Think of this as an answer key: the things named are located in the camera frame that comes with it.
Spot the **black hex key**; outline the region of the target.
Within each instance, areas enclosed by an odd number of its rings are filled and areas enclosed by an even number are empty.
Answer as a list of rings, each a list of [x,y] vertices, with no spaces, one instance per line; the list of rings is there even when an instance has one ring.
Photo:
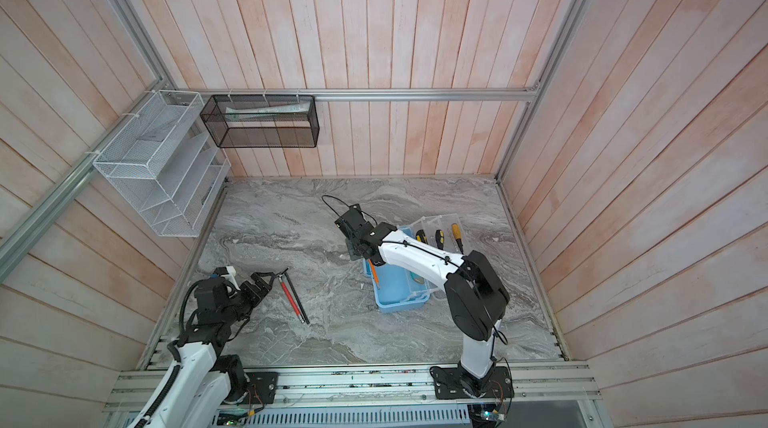
[[[305,311],[305,309],[303,307],[303,304],[302,304],[302,302],[300,300],[300,297],[298,296],[298,293],[297,293],[297,291],[295,289],[295,286],[294,286],[294,284],[293,284],[293,282],[291,280],[291,277],[290,277],[290,275],[288,273],[288,270],[285,270],[282,275],[284,276],[284,278],[286,280],[286,283],[288,284],[288,287],[291,289],[291,291],[293,293],[293,297],[295,298],[295,300],[296,300],[296,302],[298,304],[298,307],[299,307],[299,309],[301,311],[301,314],[303,315],[303,318],[304,318],[303,324],[309,325],[310,324],[310,320],[309,320],[309,318],[307,316],[307,313],[306,313],[306,311]]]

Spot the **yellow black utility knife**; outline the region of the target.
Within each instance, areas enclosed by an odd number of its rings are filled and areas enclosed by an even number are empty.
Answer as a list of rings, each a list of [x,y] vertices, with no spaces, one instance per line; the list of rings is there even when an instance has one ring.
[[[423,244],[428,244],[428,238],[424,230],[420,229],[416,232],[416,239]]]

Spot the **light blue plastic tool box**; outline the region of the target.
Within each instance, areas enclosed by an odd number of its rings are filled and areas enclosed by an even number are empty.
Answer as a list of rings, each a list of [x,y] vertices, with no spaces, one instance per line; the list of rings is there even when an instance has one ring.
[[[463,263],[463,254],[456,246],[452,236],[451,225],[457,223],[461,227],[457,215],[438,215],[422,217],[409,224],[402,225],[399,230],[409,239],[409,244],[420,244],[420,249],[411,246],[387,245],[387,264],[376,266],[380,289],[374,286],[368,260],[362,261],[365,275],[372,283],[376,305],[380,312],[392,314],[401,311],[422,308],[434,295],[443,294],[446,276],[458,270]],[[416,232],[424,230],[428,244],[416,239]],[[435,231],[442,230],[445,235],[445,247],[439,250],[435,245]],[[424,278],[423,285],[415,283],[411,274],[415,273]]]

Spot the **teal tool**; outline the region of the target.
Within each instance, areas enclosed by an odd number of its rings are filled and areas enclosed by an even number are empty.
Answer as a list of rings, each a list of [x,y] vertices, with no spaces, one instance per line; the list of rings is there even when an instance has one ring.
[[[424,278],[421,277],[421,276],[416,275],[415,273],[411,274],[411,278],[417,284],[423,285],[425,283]]]

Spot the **black yellow handled screwdriver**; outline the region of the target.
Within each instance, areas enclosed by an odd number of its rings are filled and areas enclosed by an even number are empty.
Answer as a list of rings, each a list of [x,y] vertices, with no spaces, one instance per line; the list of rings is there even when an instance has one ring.
[[[445,235],[440,229],[435,231],[435,245],[439,250],[443,250],[445,247]]]

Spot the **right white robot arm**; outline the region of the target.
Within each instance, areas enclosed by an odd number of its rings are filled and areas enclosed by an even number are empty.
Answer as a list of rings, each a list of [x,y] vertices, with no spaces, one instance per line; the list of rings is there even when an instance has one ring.
[[[510,369],[499,366],[494,357],[496,343],[507,342],[500,324],[510,294],[485,255],[451,253],[392,224],[374,225],[358,204],[348,206],[335,226],[351,254],[375,267],[403,268],[445,293],[451,319],[462,332],[462,354],[456,367],[429,369],[438,399],[513,396]]]

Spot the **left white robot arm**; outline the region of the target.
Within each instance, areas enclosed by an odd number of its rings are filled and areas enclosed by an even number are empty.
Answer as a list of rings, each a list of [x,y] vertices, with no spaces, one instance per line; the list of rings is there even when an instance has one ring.
[[[239,283],[226,266],[192,283],[179,310],[179,335],[167,345],[172,362],[133,427],[208,427],[223,404],[247,403],[242,419],[274,402],[278,374],[248,373],[239,356],[223,350],[239,335],[233,326],[250,322],[277,278],[256,272]]]

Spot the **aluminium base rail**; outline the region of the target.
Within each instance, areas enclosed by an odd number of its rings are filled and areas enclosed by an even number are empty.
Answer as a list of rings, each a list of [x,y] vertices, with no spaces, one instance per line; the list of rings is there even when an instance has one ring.
[[[595,400],[600,389],[584,362],[510,362],[514,402]],[[272,401],[245,398],[246,404],[269,408],[310,408],[374,405],[431,405],[435,395],[428,364],[273,367],[278,374]],[[148,401],[164,373],[123,372],[118,376],[104,410],[137,412]]]

